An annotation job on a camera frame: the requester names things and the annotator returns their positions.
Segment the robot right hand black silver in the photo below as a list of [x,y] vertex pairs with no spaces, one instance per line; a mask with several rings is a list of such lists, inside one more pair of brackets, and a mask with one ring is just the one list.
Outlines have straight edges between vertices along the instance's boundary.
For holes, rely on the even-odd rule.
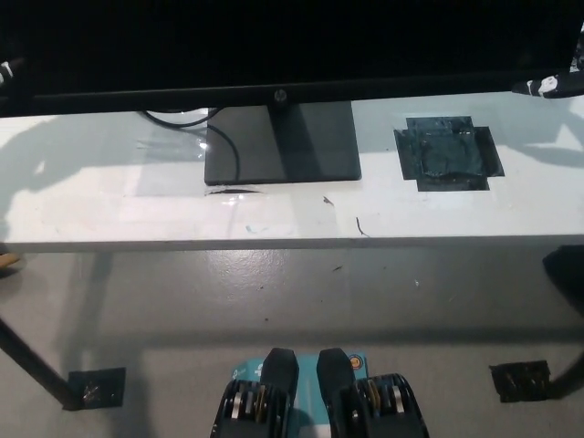
[[570,71],[542,79],[516,83],[511,91],[516,94],[543,99],[565,99],[583,95],[583,35],[580,35]]

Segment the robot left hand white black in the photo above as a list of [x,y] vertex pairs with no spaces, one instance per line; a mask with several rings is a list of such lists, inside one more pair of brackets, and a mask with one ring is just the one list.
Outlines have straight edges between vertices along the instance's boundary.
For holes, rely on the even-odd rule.
[[21,57],[3,61],[0,64],[0,87],[3,88],[11,83],[24,64],[25,61]]

